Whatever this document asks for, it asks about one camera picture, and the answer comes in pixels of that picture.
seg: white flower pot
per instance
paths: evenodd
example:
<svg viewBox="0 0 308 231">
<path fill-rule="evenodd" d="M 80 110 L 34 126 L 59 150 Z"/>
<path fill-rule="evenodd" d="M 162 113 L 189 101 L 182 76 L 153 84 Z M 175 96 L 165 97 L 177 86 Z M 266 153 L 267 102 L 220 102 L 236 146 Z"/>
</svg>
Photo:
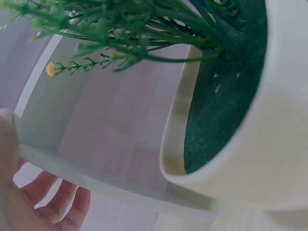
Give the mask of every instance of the white flower pot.
<svg viewBox="0 0 308 231">
<path fill-rule="evenodd" d="M 170 182 L 266 210 L 308 207 L 308 2 L 266 0 L 268 44 L 254 100 L 209 163 L 184 170 L 184 139 L 199 63 L 184 66 L 161 149 Z M 191 47 L 189 57 L 201 53 Z"/>
</svg>

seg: small yellow flower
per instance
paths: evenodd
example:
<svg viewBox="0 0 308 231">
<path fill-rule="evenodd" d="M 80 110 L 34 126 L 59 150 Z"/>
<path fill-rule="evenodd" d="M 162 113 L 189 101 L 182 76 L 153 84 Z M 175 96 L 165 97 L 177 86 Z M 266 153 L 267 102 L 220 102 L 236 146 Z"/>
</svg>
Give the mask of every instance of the small yellow flower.
<svg viewBox="0 0 308 231">
<path fill-rule="evenodd" d="M 47 72 L 47 74 L 48 74 L 50 77 L 52 77 L 52 76 L 55 75 L 55 70 L 56 70 L 56 68 L 55 68 L 55 64 L 54 64 L 53 62 L 50 62 L 49 64 L 47 64 L 47 66 L 46 66 L 46 72 Z"/>
</svg>

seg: human hand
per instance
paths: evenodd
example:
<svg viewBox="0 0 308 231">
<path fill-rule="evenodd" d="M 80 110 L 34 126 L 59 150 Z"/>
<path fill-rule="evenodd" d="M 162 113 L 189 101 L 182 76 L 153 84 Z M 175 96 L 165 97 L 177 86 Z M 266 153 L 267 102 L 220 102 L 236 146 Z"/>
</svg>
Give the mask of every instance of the human hand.
<svg viewBox="0 0 308 231">
<path fill-rule="evenodd" d="M 42 171 L 28 185 L 18 188 L 13 182 L 25 160 L 19 158 L 19 141 L 13 113 L 0 109 L 0 230 L 4 231 L 78 231 L 90 206 L 90 191 L 79 187 L 73 206 L 64 215 L 74 196 L 76 185 L 62 181 L 61 186 L 44 207 L 35 209 L 58 177 Z"/>
</svg>

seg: green foam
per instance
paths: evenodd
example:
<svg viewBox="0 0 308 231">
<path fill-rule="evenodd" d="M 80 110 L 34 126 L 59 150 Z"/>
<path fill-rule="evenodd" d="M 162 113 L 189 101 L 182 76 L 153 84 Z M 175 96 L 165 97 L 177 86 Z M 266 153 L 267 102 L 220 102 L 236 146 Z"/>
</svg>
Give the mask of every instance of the green foam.
<svg viewBox="0 0 308 231">
<path fill-rule="evenodd" d="M 243 32 L 228 29 L 238 59 L 201 63 L 186 128 L 184 162 L 192 173 L 227 144 L 240 126 L 256 93 L 266 44 L 264 0 L 240 0 L 249 16 Z"/>
</svg>

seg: white shelf board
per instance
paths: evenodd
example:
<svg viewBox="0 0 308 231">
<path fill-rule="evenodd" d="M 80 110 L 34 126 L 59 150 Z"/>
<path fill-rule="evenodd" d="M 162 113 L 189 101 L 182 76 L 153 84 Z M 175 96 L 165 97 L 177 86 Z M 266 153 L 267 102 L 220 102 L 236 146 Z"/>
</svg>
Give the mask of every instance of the white shelf board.
<svg viewBox="0 0 308 231">
<path fill-rule="evenodd" d="M 15 110 L 21 157 L 77 185 L 127 203 L 174 216 L 212 222 L 215 213 L 165 191 L 137 184 L 68 159 L 58 153 L 74 107 L 88 74 L 49 77 L 49 62 L 68 63 L 78 40 L 54 36 L 35 66 Z"/>
</svg>

